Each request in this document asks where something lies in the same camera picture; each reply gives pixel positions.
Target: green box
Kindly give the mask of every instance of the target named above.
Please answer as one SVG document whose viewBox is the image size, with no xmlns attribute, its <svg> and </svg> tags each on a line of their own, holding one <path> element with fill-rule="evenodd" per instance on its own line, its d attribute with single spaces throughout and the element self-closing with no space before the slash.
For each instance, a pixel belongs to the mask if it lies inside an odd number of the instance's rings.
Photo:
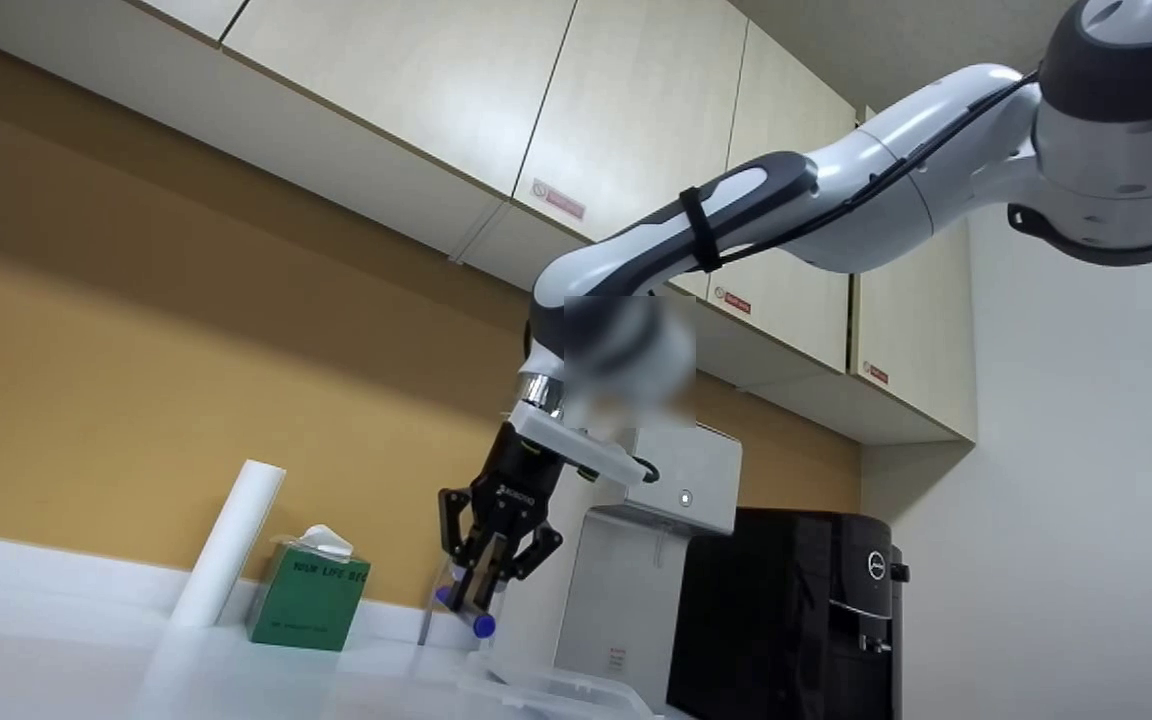
<svg viewBox="0 0 1152 720">
<path fill-rule="evenodd" d="M 363 559 L 336 559 L 313 543 L 286 538 L 253 607 L 253 643 L 341 651 L 363 582 Z"/>
</svg>

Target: ceiling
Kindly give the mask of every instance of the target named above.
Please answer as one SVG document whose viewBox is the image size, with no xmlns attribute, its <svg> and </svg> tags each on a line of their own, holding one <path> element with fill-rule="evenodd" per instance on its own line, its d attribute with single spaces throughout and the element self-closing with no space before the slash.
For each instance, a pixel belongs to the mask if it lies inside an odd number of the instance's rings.
<svg viewBox="0 0 1152 720">
<path fill-rule="evenodd" d="M 731 0 L 858 107 L 964 67 L 1031 71 L 1073 0 Z"/>
</svg>

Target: paper towel roll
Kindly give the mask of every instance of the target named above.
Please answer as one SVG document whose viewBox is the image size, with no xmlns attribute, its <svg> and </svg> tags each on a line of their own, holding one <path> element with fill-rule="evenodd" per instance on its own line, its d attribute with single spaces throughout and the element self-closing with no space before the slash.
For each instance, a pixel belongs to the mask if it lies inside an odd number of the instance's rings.
<svg viewBox="0 0 1152 720">
<path fill-rule="evenodd" d="M 286 468 L 249 461 L 192 565 L 173 623 L 207 629 L 220 618 L 233 582 L 243 577 L 253 543 L 263 526 L 273 499 L 286 489 Z"/>
</svg>

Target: robotic arm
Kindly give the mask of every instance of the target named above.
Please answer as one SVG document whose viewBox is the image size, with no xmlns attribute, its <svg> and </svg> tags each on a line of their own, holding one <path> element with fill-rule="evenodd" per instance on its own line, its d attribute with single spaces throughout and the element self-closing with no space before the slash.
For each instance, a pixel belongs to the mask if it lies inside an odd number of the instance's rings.
<svg viewBox="0 0 1152 720">
<path fill-rule="evenodd" d="M 562 549 L 545 517 L 563 464 L 617 484 L 655 479 L 648 461 L 583 435 L 597 397 L 659 405 L 691 372 L 691 345 L 652 284 L 767 247 L 864 271 L 984 202 L 1009 202 L 1015 232 L 1067 254 L 1152 259 L 1152 0 L 1084 0 L 1061 21 L 1042 77 L 952 71 L 827 146 L 749 159 L 549 264 L 510 425 L 484 471 L 440 492 L 443 552 L 461 568 L 440 598 L 494 633 L 495 582 Z"/>
</svg>

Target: black appliance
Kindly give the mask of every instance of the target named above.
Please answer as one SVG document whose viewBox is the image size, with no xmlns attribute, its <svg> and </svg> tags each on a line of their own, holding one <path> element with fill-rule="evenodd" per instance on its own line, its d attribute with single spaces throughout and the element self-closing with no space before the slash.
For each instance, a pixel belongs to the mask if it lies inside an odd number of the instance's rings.
<svg viewBox="0 0 1152 720">
<path fill-rule="evenodd" d="M 668 702 L 696 720 L 897 720 L 894 526 L 840 510 L 735 510 L 690 549 Z"/>
</svg>

